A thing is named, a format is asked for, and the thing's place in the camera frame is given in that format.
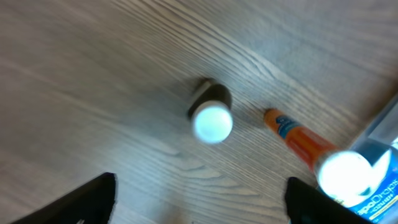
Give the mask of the clear plastic container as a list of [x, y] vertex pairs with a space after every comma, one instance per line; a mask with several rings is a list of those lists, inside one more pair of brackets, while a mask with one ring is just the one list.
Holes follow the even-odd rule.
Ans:
[[351, 145], [371, 165], [364, 200], [350, 208], [373, 223], [397, 223], [397, 96]]

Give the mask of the dark Woods syrup bottle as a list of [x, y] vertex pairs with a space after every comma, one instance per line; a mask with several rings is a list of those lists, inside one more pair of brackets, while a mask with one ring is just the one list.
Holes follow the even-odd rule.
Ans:
[[224, 84], [214, 78], [204, 79], [187, 111], [193, 135], [205, 144], [223, 142], [233, 129], [232, 102], [232, 94]]

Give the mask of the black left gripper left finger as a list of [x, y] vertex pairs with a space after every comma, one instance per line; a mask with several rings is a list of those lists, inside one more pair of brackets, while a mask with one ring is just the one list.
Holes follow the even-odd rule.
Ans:
[[117, 196], [117, 176], [105, 172], [12, 224], [107, 224]]

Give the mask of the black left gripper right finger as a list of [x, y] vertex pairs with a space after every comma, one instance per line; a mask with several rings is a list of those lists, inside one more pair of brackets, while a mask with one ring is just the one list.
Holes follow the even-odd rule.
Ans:
[[284, 201], [290, 224], [371, 224], [296, 177], [287, 179]]

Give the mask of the orange effervescent tablet tube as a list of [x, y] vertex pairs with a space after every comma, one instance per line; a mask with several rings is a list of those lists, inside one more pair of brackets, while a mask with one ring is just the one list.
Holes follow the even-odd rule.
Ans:
[[327, 195], [343, 198], [368, 191], [372, 167], [360, 153], [340, 149], [275, 108], [266, 110], [264, 122], [308, 165]]

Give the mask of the blue yellow VapoDrops box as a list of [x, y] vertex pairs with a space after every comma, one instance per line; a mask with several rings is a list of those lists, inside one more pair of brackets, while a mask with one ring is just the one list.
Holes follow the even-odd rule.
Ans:
[[397, 213], [397, 148], [373, 140], [336, 152], [316, 171], [318, 190], [356, 215], [380, 223]]

